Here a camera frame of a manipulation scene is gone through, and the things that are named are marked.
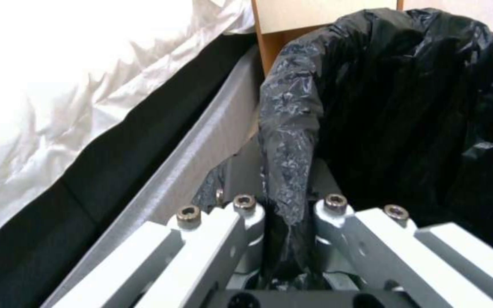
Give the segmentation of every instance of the black plastic bag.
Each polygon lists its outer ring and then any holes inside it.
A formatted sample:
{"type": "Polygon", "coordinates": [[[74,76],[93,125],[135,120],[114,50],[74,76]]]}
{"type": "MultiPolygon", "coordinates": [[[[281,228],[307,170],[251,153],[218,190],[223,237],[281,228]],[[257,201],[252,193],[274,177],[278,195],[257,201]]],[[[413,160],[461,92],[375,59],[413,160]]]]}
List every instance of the black plastic bag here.
{"type": "Polygon", "coordinates": [[[260,96],[266,211],[287,227],[269,226],[270,281],[309,281],[315,157],[356,210],[401,204],[419,226],[453,221],[493,246],[485,24],[435,9],[356,12],[288,43],[260,96]]]}

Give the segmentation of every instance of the garbage bag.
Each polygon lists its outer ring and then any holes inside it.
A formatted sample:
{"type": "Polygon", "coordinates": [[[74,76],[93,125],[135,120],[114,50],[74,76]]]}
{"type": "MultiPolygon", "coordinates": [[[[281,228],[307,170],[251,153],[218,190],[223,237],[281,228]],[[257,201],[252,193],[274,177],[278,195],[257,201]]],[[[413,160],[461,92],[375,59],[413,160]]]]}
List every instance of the garbage bag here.
{"type": "Polygon", "coordinates": [[[316,157],[356,210],[400,204],[418,226],[456,222],[493,246],[485,24],[436,9],[343,16],[281,50],[260,104],[270,287],[317,281],[306,199],[316,157]]]}

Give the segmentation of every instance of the white cloth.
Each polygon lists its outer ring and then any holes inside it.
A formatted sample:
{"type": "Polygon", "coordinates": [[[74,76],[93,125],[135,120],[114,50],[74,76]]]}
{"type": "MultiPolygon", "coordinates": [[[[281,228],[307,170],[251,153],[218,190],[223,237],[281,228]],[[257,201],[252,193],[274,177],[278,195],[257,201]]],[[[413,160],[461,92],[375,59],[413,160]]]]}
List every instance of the white cloth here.
{"type": "Polygon", "coordinates": [[[0,1],[0,227],[250,0],[0,1]]]}

